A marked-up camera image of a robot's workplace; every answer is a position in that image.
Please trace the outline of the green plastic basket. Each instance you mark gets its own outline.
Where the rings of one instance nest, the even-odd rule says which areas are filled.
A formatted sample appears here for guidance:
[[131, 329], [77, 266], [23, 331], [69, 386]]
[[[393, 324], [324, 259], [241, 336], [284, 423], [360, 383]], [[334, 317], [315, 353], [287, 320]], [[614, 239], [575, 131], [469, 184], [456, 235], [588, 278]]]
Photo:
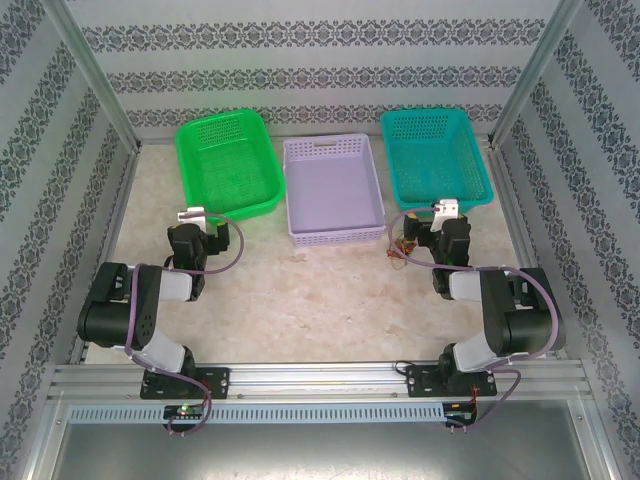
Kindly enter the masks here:
[[255, 111], [189, 121], [177, 130], [175, 147], [189, 207], [238, 222], [272, 212], [284, 197], [282, 167]]

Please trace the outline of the teal plastic basket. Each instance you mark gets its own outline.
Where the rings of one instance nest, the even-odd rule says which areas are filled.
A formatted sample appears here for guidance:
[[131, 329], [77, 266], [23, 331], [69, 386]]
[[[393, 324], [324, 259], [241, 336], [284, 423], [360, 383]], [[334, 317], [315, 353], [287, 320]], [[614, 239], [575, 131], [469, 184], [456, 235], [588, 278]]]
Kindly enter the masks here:
[[455, 199], [461, 212], [491, 203], [493, 189], [467, 114], [389, 111], [380, 117], [395, 201], [401, 210]]

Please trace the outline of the lavender plastic basket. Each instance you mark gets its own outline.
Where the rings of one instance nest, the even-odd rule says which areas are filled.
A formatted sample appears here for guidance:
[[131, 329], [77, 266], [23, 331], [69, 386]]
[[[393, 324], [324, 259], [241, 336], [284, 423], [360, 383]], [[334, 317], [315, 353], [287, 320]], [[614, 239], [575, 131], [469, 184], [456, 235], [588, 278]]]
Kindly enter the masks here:
[[385, 210], [367, 135], [287, 139], [283, 172], [288, 229], [296, 246], [380, 239]]

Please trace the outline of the metal shelf panel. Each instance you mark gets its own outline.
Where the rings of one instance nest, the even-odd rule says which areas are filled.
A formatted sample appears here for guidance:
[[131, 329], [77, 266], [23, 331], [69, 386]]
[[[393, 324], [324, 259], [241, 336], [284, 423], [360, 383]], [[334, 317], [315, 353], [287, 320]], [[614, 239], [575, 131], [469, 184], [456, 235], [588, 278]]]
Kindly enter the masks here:
[[50, 437], [33, 480], [610, 480], [562, 421], [491, 425], [79, 425]]

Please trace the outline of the aluminium side rail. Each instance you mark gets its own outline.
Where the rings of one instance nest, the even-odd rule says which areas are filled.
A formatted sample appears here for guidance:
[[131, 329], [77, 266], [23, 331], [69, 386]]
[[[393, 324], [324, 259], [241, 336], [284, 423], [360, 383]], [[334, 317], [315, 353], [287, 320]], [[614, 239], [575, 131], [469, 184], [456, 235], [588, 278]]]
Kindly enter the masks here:
[[494, 190], [499, 198], [501, 209], [505, 217], [507, 229], [515, 251], [517, 265], [521, 268], [540, 267], [549, 276], [550, 271], [544, 268], [536, 256], [535, 245], [530, 238], [525, 217], [511, 182], [504, 158], [499, 150], [489, 148], [486, 151], [486, 161], [490, 171]]
[[[109, 212], [108, 221], [106, 223], [106, 230], [104, 231], [104, 235], [101, 240], [100, 250], [94, 263], [92, 274], [89, 277], [89, 283], [86, 293], [90, 292], [93, 280], [98, 273], [99, 267], [105, 261], [108, 261], [113, 255], [141, 150], [142, 147], [139, 146], [131, 152], [127, 159], [127, 163], [123, 167], [123, 170], [121, 172], [116, 196]], [[77, 331], [74, 331], [74, 336], [72, 338], [69, 356], [66, 360], [66, 363], [70, 365], [82, 364], [86, 358], [86, 351], [87, 347], [85, 346], [85, 342], [79, 338]]]

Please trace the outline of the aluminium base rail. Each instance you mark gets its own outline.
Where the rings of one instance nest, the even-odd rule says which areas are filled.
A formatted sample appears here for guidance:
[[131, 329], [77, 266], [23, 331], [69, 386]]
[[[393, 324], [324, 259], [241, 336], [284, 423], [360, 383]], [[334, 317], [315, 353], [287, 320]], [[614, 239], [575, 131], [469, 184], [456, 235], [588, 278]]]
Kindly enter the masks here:
[[[382, 402], [408, 397], [406, 380], [391, 362], [230, 364], [230, 403]], [[542, 359], [515, 366], [521, 382], [512, 400], [591, 399], [579, 360]], [[62, 365], [46, 393], [49, 403], [138, 403], [143, 370], [135, 365]]]

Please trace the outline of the aluminium frame post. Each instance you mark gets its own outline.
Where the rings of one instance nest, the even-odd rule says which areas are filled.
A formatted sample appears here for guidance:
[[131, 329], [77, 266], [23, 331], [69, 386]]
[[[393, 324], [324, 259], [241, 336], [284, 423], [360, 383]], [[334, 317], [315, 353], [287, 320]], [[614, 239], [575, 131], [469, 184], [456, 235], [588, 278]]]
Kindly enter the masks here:
[[95, 93], [121, 141], [138, 151], [141, 140], [130, 122], [121, 102], [102, 70], [81, 28], [75, 21], [65, 0], [40, 0], [56, 31], [65, 42], [89, 87]]
[[493, 149], [504, 142], [582, 3], [583, 0], [559, 0], [512, 94], [488, 135]]

